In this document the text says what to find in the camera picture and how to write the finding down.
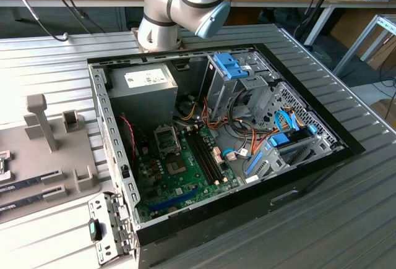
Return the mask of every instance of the electronic equipment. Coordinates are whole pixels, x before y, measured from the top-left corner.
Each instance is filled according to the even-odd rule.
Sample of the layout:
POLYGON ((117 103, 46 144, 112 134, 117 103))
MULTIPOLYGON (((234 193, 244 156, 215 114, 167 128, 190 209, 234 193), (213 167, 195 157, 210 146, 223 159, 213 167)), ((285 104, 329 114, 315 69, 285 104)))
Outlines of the electronic equipment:
POLYGON ((364 151, 265 45, 88 65, 115 189, 88 202, 100 265, 127 255, 158 265, 302 196, 364 151))

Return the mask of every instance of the table leg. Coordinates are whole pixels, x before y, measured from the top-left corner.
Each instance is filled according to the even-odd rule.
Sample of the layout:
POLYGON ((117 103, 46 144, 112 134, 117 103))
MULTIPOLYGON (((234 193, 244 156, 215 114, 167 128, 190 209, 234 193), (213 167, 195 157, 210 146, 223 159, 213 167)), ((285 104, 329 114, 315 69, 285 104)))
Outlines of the table leg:
POLYGON ((334 75, 338 75, 339 73, 341 73, 342 69, 344 69, 344 67, 349 63, 349 61, 351 61, 351 58, 353 57, 353 55, 357 52, 357 50, 364 43, 366 38, 372 33, 372 31, 377 26, 378 18, 379 18, 379 16, 376 15, 371 20, 371 22, 368 24, 368 26, 363 30, 363 32, 358 37, 358 39, 352 44, 349 51, 346 52, 344 57, 341 59, 341 61, 338 63, 338 65, 334 69, 334 71, 333 71, 334 75))
POLYGON ((378 35, 377 39, 372 43, 372 45, 367 49, 367 51, 360 57, 360 59, 364 62, 367 58, 371 57, 371 54, 378 49, 380 44, 384 41, 385 37, 389 34, 388 30, 384 30, 378 35))
POLYGON ((11 13, 12 13, 14 20, 16 22, 20 22, 22 20, 22 18, 20 17, 18 7, 10 7, 10 9, 11 9, 11 13))
POLYGON ((307 39, 304 42, 304 45, 313 45, 315 42, 315 39, 319 35, 319 33, 322 31, 324 25, 326 24, 327 20, 329 17, 332 15, 334 11, 334 8, 327 7, 323 10, 321 16, 318 18, 316 21, 315 26, 312 28, 312 31, 308 35, 307 39))

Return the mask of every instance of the red wire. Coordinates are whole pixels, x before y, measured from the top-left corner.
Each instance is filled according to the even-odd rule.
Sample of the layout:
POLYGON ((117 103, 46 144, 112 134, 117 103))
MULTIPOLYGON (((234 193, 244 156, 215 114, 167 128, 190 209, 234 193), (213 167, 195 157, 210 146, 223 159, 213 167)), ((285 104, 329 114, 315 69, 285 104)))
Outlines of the red wire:
POLYGON ((124 118, 123 116, 120 116, 120 118, 128 125, 129 127, 129 131, 131 131, 131 135, 132 135, 132 162, 135 163, 135 135, 134 135, 134 131, 132 129, 131 124, 128 122, 128 120, 126 118, 124 118))

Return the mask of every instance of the yellow wire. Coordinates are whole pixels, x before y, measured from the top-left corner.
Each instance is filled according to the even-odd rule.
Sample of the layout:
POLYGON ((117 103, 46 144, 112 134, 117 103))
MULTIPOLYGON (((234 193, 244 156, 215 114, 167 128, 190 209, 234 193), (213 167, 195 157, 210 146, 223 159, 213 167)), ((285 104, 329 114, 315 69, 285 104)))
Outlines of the yellow wire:
POLYGON ((197 103, 194 103, 194 105, 192 106, 190 114, 188 116, 186 116, 186 117, 182 117, 182 120, 188 121, 190 118, 192 118, 192 116, 194 115, 194 111, 196 110, 196 106, 197 106, 197 103))
POLYGON ((297 121, 297 124, 298 124, 300 127, 303 127, 303 126, 304 126, 304 124, 303 124, 302 122, 300 122, 300 121, 299 121, 299 119, 298 119, 298 117, 297 117, 296 113, 294 112, 294 110, 292 110, 291 112, 295 114, 295 116, 296 116, 296 121, 297 121))

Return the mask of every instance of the metal bracket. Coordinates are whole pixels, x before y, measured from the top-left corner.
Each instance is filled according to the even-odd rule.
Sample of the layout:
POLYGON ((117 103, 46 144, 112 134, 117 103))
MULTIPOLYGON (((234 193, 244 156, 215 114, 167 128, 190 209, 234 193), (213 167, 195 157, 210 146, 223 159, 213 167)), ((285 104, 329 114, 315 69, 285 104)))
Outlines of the metal bracket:
POLYGON ((268 86, 267 82, 259 75, 239 80, 248 91, 268 86))
POLYGON ((102 193, 88 201, 88 208, 91 219, 97 220, 101 229, 101 240, 95 244, 99 265, 133 254, 136 238, 123 198, 102 193))

